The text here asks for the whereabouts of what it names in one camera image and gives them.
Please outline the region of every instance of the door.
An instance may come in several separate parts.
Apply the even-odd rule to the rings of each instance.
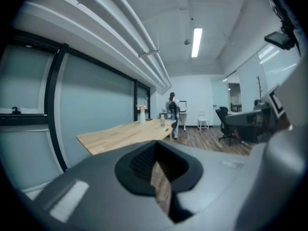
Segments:
[[[219,107],[227,107],[229,109],[229,91],[227,82],[223,82],[224,78],[211,78],[212,99],[213,99],[213,126],[220,126],[221,121],[216,114]]]

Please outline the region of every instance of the desk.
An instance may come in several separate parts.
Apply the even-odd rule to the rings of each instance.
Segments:
[[[171,125],[174,122],[166,121],[166,126],[161,127],[160,120],[145,121],[144,124],[137,121],[99,132],[80,134],[76,137],[90,154],[96,155],[135,143],[163,140],[167,136],[170,136],[172,141]]]
[[[159,117],[160,115],[165,115],[165,119],[167,120],[167,113],[163,112],[163,113],[159,113]],[[188,112],[180,112],[180,118],[183,122],[184,125],[184,131],[186,131],[186,118],[187,118]]]

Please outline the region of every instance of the black frame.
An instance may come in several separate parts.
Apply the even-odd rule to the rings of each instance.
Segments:
[[[137,102],[138,102],[138,87],[146,90],[146,95],[148,96],[148,108],[145,110],[145,113],[149,114],[149,119],[151,119],[151,92],[150,88],[146,85],[143,85],[138,80],[134,82],[134,121],[138,121],[138,114],[140,110],[137,109]]]
[[[54,58],[48,73],[46,89],[45,89],[45,97],[44,97],[44,113],[43,114],[0,114],[0,126],[26,126],[26,125],[42,125],[46,124],[49,126],[51,141],[53,145],[54,152],[58,159],[58,162],[65,172],[68,169],[66,165],[57,138],[56,129],[55,129],[55,121],[54,121],[54,95],[56,89],[57,78],[59,74],[59,69],[61,67],[63,58],[66,53],[77,56],[81,59],[84,59],[88,62],[94,63],[97,66],[100,66],[106,70],[109,70],[117,75],[120,75],[126,79],[134,81],[134,120],[137,120],[137,91],[138,87],[147,90],[148,95],[148,109],[146,112],[149,113],[150,118],[150,87],[140,83],[139,81],[133,79],[132,77],[120,72],[117,69],[112,68],[111,66],[88,56],[80,51],[70,48],[67,44],[61,44],[59,42],[55,42],[53,40],[38,36],[33,33],[24,32],[22,30],[17,30],[10,27],[7,30],[5,43],[1,45],[0,48],[0,57],[5,50],[7,45],[18,45],[22,47],[31,46],[31,48],[47,51],[50,53],[54,53]]]

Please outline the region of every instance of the wooden floor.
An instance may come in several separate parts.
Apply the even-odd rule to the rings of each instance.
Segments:
[[[178,139],[173,139],[172,141],[203,150],[240,155],[250,154],[253,144],[242,144],[238,141],[232,141],[231,146],[229,146],[228,139],[218,141],[222,136],[223,133],[217,128],[203,129],[201,131],[197,128],[186,128],[186,132],[184,132],[183,128],[179,128]],[[171,199],[171,185],[157,163],[153,168],[151,185],[156,189],[156,201],[158,205],[168,214]]]

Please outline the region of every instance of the person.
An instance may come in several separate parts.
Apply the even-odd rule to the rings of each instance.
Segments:
[[[168,98],[168,101],[166,102],[166,108],[167,113],[174,112],[175,114],[175,120],[176,123],[172,126],[174,127],[172,133],[174,135],[174,138],[177,139],[179,136],[179,117],[180,117],[180,102],[178,99],[175,98],[175,93],[170,93],[170,97]]]

